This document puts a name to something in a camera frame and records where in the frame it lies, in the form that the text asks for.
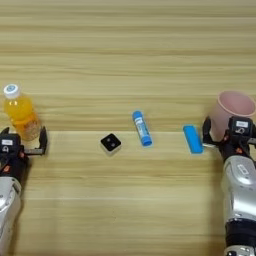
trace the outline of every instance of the blue eraser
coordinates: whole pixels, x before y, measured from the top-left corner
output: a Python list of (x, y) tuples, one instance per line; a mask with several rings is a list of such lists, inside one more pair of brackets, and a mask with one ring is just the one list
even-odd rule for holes
[(190, 151), (192, 154), (202, 154), (204, 151), (203, 144), (196, 128), (193, 125), (185, 125), (183, 127)]

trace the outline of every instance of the wooden table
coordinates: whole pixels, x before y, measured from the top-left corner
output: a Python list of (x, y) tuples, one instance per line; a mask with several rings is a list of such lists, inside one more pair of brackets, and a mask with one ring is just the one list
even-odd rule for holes
[(223, 90), (255, 96), (255, 17), (255, 0), (2, 1), (0, 84), (31, 95), (50, 136), (10, 254), (222, 255), (221, 159), (192, 156), (182, 126), (200, 127)]

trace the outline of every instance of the orange juice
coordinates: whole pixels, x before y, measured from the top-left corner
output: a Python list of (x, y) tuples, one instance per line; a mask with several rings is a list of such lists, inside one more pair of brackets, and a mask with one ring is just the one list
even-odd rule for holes
[(9, 84), (4, 88), (4, 95), (4, 111), (21, 138), (33, 140), (38, 137), (41, 126), (30, 98), (22, 94), (15, 84)]

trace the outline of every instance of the blue glue stick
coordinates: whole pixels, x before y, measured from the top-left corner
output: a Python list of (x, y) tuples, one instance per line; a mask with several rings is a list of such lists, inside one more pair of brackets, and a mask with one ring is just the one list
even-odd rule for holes
[(143, 118), (143, 114), (140, 111), (135, 111), (132, 115), (133, 121), (137, 127), (141, 144), (144, 147), (150, 146), (152, 144), (151, 136), (148, 132), (147, 125), (145, 123), (145, 120)]

